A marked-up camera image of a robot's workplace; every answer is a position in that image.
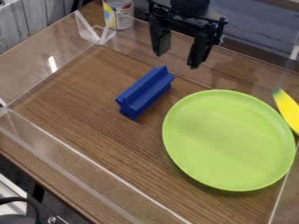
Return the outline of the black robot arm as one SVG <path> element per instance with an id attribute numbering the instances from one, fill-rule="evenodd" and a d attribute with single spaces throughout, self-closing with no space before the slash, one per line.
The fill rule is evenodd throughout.
<path id="1" fill-rule="evenodd" d="M 149 25 L 154 53 L 171 49 L 173 32 L 194 38 L 187 66 L 197 69 L 223 39 L 227 18 L 211 8 L 211 0 L 149 0 Z"/>

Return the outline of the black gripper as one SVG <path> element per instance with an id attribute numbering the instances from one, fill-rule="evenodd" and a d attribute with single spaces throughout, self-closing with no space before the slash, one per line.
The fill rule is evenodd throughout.
<path id="1" fill-rule="evenodd" d="M 149 0 L 149 17 L 158 57 L 171 48 L 171 30 L 195 36 L 187 66 L 197 69 L 209 58 L 214 45 L 211 36 L 219 39 L 229 23 L 226 16 L 213 9 L 211 0 Z"/>

